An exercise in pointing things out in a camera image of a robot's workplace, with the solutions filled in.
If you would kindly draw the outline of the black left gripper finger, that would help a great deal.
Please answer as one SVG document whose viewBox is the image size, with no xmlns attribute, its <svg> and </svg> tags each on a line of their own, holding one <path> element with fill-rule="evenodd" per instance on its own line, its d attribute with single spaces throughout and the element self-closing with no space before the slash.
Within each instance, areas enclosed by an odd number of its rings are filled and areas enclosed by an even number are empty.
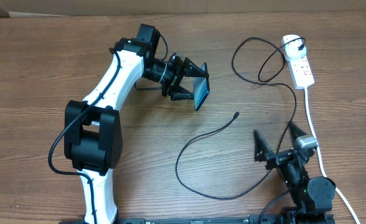
<svg viewBox="0 0 366 224">
<path fill-rule="evenodd" d="M 172 85 L 170 87 L 169 95 L 171 97 L 171 101 L 194 99 L 194 94 L 180 85 Z"/>
<path fill-rule="evenodd" d="M 204 62 L 200 67 L 198 67 L 193 61 L 191 61 L 187 57 L 184 59 L 182 72 L 183 76 L 185 77 L 202 77 L 202 78 L 209 77 L 206 62 Z"/>
</svg>

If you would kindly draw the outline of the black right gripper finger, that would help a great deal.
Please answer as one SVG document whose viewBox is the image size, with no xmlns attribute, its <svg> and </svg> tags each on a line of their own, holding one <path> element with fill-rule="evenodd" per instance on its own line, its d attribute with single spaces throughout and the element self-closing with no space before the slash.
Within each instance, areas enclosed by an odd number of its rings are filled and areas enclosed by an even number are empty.
<svg viewBox="0 0 366 224">
<path fill-rule="evenodd" d="M 272 149 L 258 130 L 254 130 L 253 135 L 255 140 L 254 159 L 258 162 L 266 161 L 272 154 Z"/>
<path fill-rule="evenodd" d="M 292 121 L 288 123 L 291 141 L 293 145 L 303 145 L 304 140 L 307 139 L 307 133 L 296 126 Z"/>
</svg>

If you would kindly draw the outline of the Samsung Galaxy smartphone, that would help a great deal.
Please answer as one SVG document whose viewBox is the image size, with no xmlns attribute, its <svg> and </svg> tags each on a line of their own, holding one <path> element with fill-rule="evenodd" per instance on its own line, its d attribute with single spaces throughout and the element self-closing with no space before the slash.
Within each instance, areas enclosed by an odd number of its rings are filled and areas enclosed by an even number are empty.
<svg viewBox="0 0 366 224">
<path fill-rule="evenodd" d="M 207 64 L 204 62 L 200 68 L 203 72 L 205 72 L 204 77 L 196 77 L 194 78 L 194 109 L 196 111 L 200 110 L 200 107 L 203 105 L 204 101 L 208 97 L 210 93 L 210 85 L 209 85 L 209 73 L 207 69 Z"/>
</svg>

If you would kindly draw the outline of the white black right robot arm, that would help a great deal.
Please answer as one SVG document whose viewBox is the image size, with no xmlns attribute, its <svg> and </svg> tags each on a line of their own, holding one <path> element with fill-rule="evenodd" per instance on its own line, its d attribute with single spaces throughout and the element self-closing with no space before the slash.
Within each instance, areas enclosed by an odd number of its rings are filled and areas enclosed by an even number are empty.
<svg viewBox="0 0 366 224">
<path fill-rule="evenodd" d="M 288 123 L 292 140 L 292 148 L 274 152 L 264 137 L 254 130 L 255 161 L 266 162 L 266 169 L 277 169 L 285 181 L 287 191 L 268 203 L 258 216 L 251 217 L 250 222 L 277 224 L 333 224 L 332 200 L 335 196 L 336 184 L 328 177 L 310 178 L 305 169 L 309 159 L 316 153 L 317 139 L 305 133 L 294 123 Z M 289 194 L 293 207 L 284 207 L 277 215 L 266 215 L 265 212 L 277 200 Z"/>
</svg>

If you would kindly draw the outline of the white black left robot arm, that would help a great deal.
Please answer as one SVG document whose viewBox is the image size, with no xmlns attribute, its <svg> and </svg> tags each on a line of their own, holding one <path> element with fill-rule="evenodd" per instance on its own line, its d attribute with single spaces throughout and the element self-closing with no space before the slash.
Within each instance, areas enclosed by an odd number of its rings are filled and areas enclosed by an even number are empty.
<svg viewBox="0 0 366 224">
<path fill-rule="evenodd" d="M 160 84 L 172 101 L 193 100 L 199 110 L 210 93 L 207 64 L 197 66 L 172 54 L 155 57 L 161 33 L 141 24 L 135 38 L 122 38 L 110 49 L 112 62 L 93 91 L 65 108 L 64 154 L 80 176 L 85 194 L 83 223 L 116 223 L 113 169 L 123 148 L 120 110 L 137 80 Z"/>
</svg>

